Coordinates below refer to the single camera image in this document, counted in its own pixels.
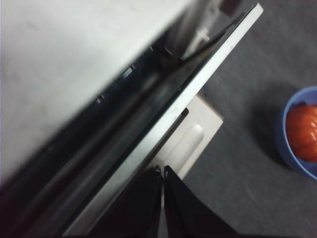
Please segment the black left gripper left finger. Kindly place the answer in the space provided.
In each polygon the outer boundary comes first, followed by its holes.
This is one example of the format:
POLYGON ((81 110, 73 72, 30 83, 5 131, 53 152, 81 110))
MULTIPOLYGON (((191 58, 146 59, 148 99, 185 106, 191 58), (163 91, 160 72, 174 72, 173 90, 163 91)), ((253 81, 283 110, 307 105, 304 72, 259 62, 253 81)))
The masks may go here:
POLYGON ((162 177, 159 167, 139 176, 89 232, 90 238, 150 238, 158 234, 162 177))

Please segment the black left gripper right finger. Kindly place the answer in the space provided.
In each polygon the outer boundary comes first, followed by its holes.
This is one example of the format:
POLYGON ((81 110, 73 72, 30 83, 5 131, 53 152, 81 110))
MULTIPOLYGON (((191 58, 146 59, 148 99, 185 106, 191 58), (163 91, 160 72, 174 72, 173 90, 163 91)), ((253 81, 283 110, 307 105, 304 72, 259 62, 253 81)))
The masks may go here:
POLYGON ((170 167, 164 167, 164 209, 170 238, 233 238, 238 233, 201 202, 170 167))

